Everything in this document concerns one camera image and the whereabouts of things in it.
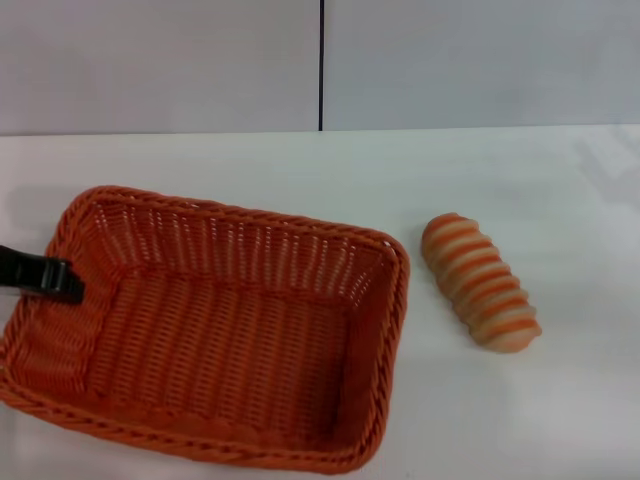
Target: toy bread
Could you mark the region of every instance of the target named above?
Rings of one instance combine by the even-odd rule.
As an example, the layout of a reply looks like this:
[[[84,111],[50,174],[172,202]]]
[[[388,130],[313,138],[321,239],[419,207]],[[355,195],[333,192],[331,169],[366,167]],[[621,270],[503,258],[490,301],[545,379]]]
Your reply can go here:
[[[434,218],[422,234],[422,255],[478,345],[519,352],[542,333],[528,293],[477,222],[456,213]]]

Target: basket bottom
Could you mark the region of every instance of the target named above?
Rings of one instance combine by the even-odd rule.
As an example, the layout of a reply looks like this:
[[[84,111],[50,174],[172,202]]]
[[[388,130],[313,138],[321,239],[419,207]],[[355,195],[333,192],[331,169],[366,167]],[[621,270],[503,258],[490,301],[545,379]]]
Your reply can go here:
[[[84,408],[217,440],[332,449],[348,337],[342,305],[163,271],[130,272],[118,287]]]

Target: white table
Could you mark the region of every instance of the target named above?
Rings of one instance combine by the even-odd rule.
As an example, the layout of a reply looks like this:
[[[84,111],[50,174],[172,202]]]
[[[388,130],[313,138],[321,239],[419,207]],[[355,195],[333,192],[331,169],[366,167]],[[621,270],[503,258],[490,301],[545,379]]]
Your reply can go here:
[[[121,184],[386,231],[409,311],[378,454],[353,479],[640,478],[640,128],[0,139],[0,242],[41,252],[73,197]],[[477,219],[542,337],[473,347],[419,256],[425,223]],[[0,319],[13,300],[2,298]],[[193,463],[0,408],[7,480],[311,478]]]

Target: white wall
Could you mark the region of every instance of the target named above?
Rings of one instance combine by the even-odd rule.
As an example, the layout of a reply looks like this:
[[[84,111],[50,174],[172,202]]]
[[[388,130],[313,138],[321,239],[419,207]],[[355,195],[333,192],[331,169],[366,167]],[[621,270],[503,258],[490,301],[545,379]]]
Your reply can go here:
[[[640,122],[640,1],[327,2],[327,129]]]
[[[0,134],[314,130],[318,0],[0,0]]]

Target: striped bread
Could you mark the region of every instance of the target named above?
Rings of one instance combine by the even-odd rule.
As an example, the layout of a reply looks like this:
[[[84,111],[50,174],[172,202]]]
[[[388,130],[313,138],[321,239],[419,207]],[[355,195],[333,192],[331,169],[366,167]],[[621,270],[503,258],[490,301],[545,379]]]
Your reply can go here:
[[[528,293],[477,222],[456,213],[434,218],[422,234],[422,255],[478,345],[519,352],[542,333]]]

